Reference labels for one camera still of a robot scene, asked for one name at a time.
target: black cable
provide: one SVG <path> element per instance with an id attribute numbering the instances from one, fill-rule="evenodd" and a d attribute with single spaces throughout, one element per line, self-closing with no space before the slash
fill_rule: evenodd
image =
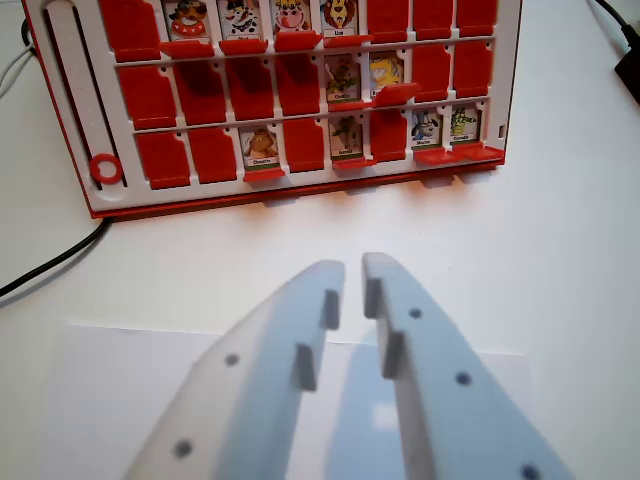
<path id="1" fill-rule="evenodd" d="M 31 35 L 31 31 L 29 30 L 29 22 L 27 22 L 27 19 L 25 18 L 24 21 L 22 22 L 22 27 L 20 27 L 20 35 L 22 36 L 22 42 L 24 43 L 25 47 L 28 47 L 29 45 L 31 45 L 33 42 L 29 39 L 29 35 Z M 31 53 L 33 53 L 36 57 L 38 56 L 38 53 L 36 52 L 36 47 L 35 45 L 32 46 L 29 51 Z"/>
<path id="2" fill-rule="evenodd" d="M 54 258 L 52 260 L 49 260 L 47 263 L 44 263 L 44 264 L 40 265 L 39 267 L 34 268 L 30 272 L 25 273 L 24 275 L 22 275 L 20 278 L 17 278 L 16 280 L 14 280 L 13 282 L 9 283 L 8 285 L 5 285 L 4 287 L 0 288 L 0 298 L 2 298 L 5 295 L 7 295 L 8 293 L 14 291 L 16 288 L 20 287 L 21 285 L 24 285 L 29 280 L 33 280 L 38 275 L 43 274 L 47 270 L 50 270 L 53 267 L 55 267 L 56 265 L 59 265 L 60 263 L 64 262 L 65 260 L 71 258 L 76 253 L 80 252 L 81 250 L 83 250 L 86 247 L 88 247 L 89 245 L 91 245 L 93 242 L 98 241 L 107 232 L 107 230 L 109 229 L 109 225 L 111 225 L 111 219 L 110 218 L 103 219 L 102 223 L 100 225 L 98 225 L 98 228 L 96 228 L 87 237 L 85 237 L 83 240 L 81 240 L 80 242 L 75 244 L 69 250 L 67 250 L 66 252 L 61 253 L 56 258 Z"/>
<path id="3" fill-rule="evenodd" d="M 624 18 L 613 8 L 606 0 L 596 0 L 596 3 L 604 8 L 609 15 L 611 15 L 616 22 L 622 27 L 622 33 L 624 38 L 629 42 L 631 48 L 640 46 L 640 35 L 634 30 L 634 28 L 624 21 Z"/>

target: cartoon dog card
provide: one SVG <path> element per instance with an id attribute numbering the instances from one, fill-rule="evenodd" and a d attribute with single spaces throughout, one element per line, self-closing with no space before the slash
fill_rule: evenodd
<path id="1" fill-rule="evenodd" d="M 371 52 L 369 55 L 371 77 L 371 98 L 387 85 L 404 82 L 404 61 L 391 52 Z"/>
<path id="2" fill-rule="evenodd" d="M 475 105 L 453 105 L 451 108 L 451 143 L 478 140 L 481 113 Z"/>
<path id="3" fill-rule="evenodd" d="M 197 0 L 168 1 L 163 6 L 171 40 L 211 38 L 207 6 L 203 2 Z"/>
<path id="4" fill-rule="evenodd" d="M 329 140 L 332 160 L 362 156 L 362 125 L 353 116 L 329 118 Z"/>
<path id="5" fill-rule="evenodd" d="M 414 110 L 411 113 L 411 148 L 423 148 L 442 145 L 442 115 L 435 108 Z"/>
<path id="6" fill-rule="evenodd" d="M 311 30 L 309 0 L 271 0 L 273 33 Z"/>
<path id="7" fill-rule="evenodd" d="M 264 126 L 240 129 L 239 133 L 246 170 L 276 168 L 280 165 L 278 143 L 274 133 Z"/>
<path id="8" fill-rule="evenodd" d="M 262 39 L 258 0 L 218 0 L 224 40 Z"/>
<path id="9" fill-rule="evenodd" d="M 327 102 L 360 100 L 360 66 L 350 54 L 324 57 L 327 72 Z"/>
<path id="10" fill-rule="evenodd" d="M 358 34 L 358 0 L 320 0 L 325 37 Z"/>

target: guess who game board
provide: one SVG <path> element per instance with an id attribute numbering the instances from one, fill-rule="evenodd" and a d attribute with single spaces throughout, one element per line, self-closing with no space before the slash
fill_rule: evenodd
<path id="1" fill-rule="evenodd" d="M 521 0 L 23 0 L 94 217 L 504 163 Z"/>

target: white paper sheet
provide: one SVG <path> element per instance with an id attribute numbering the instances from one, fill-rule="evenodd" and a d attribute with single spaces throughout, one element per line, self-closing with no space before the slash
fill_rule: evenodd
<path id="1" fill-rule="evenodd" d="M 68 327 L 24 478 L 121 479 L 190 365 L 217 338 Z M 481 358 L 532 418 L 526 358 Z M 393 384 L 378 365 L 377 347 L 326 345 L 318 391 L 303 395 L 289 480 L 404 478 Z"/>

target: white table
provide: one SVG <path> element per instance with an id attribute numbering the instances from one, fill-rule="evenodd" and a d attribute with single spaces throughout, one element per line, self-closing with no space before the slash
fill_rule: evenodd
<path id="1" fill-rule="evenodd" d="M 577 478 L 638 478 L 640 108 L 613 72 L 623 40 L 603 12 L 525 3 L 506 166 L 120 222 L 55 280 L 1 303 L 0 478 L 28 461 L 65 323 L 224 333 L 334 258 L 347 285 L 330 340 L 373 343 L 360 257 L 376 250 L 410 268 L 474 349 L 529 355 L 540 428 Z M 614 3 L 638 24 L 637 0 Z M 0 65 L 22 48 L 22 18 L 19 4 L 0 5 Z M 35 60 L 0 101 L 0 121 L 5 284 L 97 222 Z"/>

